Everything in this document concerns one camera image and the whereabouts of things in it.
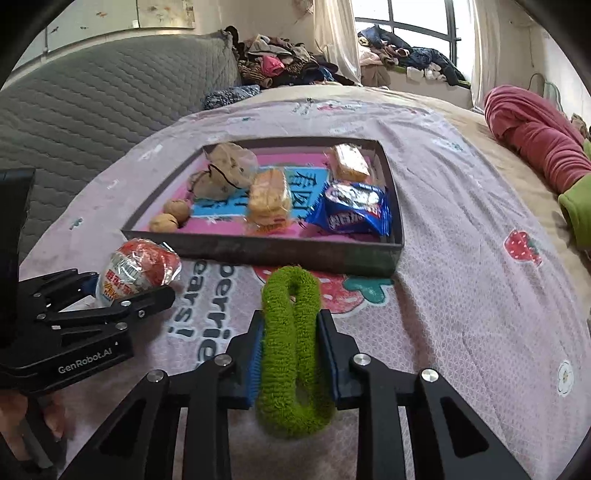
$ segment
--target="metal screw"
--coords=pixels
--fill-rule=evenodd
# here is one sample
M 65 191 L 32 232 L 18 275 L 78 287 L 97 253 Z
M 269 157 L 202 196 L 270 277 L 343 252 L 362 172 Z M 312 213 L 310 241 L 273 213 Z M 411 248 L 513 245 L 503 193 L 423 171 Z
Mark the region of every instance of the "metal screw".
M 227 353 L 222 353 L 221 355 L 218 355 L 216 358 L 214 358 L 213 361 L 216 363 L 216 365 L 225 367 L 232 363 L 232 357 Z
M 439 380 L 439 374 L 432 368 L 426 368 L 421 372 L 421 377 L 425 382 L 433 383 Z
M 164 378 L 164 372 L 162 370 L 152 370 L 151 372 L 148 372 L 146 378 L 148 379 L 148 382 L 158 383 Z
M 367 353 L 358 353 L 353 357 L 353 362 L 364 367 L 365 365 L 369 365 L 371 357 Z

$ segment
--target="pink clothing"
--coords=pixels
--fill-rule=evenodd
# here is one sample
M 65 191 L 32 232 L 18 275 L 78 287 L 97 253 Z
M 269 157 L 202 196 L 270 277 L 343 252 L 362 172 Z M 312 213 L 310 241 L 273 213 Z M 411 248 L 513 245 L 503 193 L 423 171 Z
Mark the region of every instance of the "pink clothing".
M 566 192 L 591 173 L 581 134 L 535 93 L 510 85 L 494 88 L 486 96 L 485 114 L 494 136 L 514 147 L 555 192 Z
M 276 77 L 285 70 L 285 65 L 277 57 L 263 55 L 261 59 L 261 71 L 267 77 Z

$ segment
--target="white curtain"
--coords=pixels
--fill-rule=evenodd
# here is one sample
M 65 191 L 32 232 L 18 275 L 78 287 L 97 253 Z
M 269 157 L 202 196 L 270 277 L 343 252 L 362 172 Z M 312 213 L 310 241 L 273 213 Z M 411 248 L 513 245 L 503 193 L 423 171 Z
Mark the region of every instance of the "white curtain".
M 501 25 L 497 0 L 470 0 L 474 22 L 475 55 L 472 102 L 484 108 L 484 98 L 497 86 L 501 59 Z
M 339 73 L 361 81 L 357 32 L 351 0 L 314 0 L 314 41 Z

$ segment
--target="blue snack package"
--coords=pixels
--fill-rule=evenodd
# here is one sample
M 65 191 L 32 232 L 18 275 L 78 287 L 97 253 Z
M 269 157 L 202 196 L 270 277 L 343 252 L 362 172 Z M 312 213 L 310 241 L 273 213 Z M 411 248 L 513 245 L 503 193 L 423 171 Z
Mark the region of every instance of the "blue snack package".
M 383 190 L 345 180 L 327 182 L 306 222 L 333 233 L 390 234 L 392 215 Z

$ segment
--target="green fuzzy hair tie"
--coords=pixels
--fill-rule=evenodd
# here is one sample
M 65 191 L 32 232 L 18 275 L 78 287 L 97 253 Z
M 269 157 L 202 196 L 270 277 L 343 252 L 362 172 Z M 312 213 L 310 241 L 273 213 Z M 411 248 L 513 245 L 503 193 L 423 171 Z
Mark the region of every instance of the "green fuzzy hair tie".
M 257 399 L 259 414 L 270 426 L 290 437 L 318 432 L 330 422 L 335 409 L 316 349 L 318 281 L 301 267 L 280 268 L 267 280 L 262 304 L 265 335 Z M 302 402 L 298 401 L 301 394 L 306 397 Z

